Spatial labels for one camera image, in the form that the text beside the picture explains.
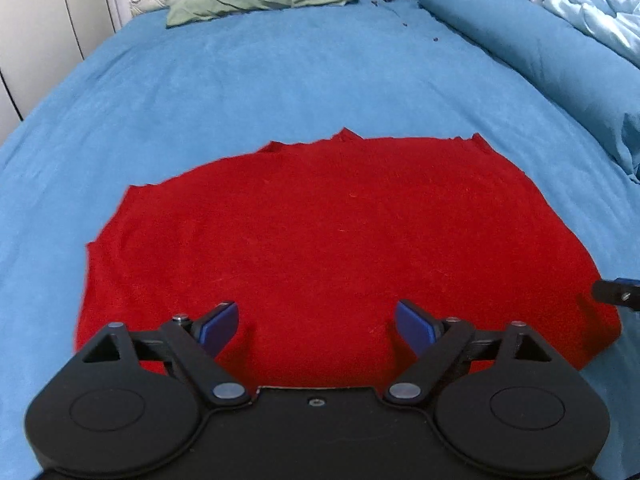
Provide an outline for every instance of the red cloth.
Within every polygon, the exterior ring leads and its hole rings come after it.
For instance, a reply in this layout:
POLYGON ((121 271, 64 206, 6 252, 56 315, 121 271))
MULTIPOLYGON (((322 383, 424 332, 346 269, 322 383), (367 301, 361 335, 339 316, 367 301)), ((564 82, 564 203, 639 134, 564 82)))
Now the red cloth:
POLYGON ((620 334, 587 251, 478 134, 272 142, 129 188, 88 249, 77 347, 232 299, 217 361, 248 386, 383 386, 414 360, 399 298, 486 330, 524 320, 578 368, 620 334))

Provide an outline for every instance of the bed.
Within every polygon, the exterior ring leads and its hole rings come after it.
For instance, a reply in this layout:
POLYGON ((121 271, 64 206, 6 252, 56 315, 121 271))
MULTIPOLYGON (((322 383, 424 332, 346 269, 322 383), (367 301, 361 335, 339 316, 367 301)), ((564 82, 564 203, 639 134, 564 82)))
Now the bed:
MULTIPOLYGON (((566 110, 418 0, 169 30, 165 20, 159 10, 127 23, 0 148, 0 478, 39 471, 24 410, 72 354, 85 245, 127 187, 271 140, 311 142, 343 127, 363 137, 481 132, 605 279, 640 277, 640 186, 566 110)), ((611 414, 595 467, 607 480, 640 471, 640 319, 620 317, 622 336, 582 371, 611 414)))

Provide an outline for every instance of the circular plate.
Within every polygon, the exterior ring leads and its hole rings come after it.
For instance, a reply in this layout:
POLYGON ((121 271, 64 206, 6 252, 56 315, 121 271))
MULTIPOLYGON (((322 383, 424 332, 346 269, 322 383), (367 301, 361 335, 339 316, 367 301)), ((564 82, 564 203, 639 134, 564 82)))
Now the circular plate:
POLYGON ((69 396, 52 384, 28 410, 26 433, 45 466, 80 476, 132 473, 176 453, 196 430, 197 403, 172 378, 140 369, 83 379, 65 381, 76 386, 69 396))
POLYGON ((609 431, 606 408, 583 384, 547 385, 544 376, 518 367, 465 376, 441 393, 436 423, 457 450, 501 472, 550 474, 589 463, 609 431))

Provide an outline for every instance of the blue pillow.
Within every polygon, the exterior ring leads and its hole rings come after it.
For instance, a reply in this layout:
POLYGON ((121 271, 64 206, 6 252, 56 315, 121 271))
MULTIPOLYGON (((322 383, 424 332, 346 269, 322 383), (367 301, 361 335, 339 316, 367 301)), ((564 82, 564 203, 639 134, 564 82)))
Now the blue pillow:
POLYGON ((638 182, 640 70, 529 0, 419 0, 527 78, 638 182))

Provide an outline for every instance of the white wardrobe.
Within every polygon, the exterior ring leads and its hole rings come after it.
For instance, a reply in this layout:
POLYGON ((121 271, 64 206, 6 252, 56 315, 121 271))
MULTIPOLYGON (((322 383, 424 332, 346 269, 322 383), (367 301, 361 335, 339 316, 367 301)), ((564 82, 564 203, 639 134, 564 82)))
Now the white wardrobe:
POLYGON ((117 28, 108 0, 0 0, 0 144, 117 28))

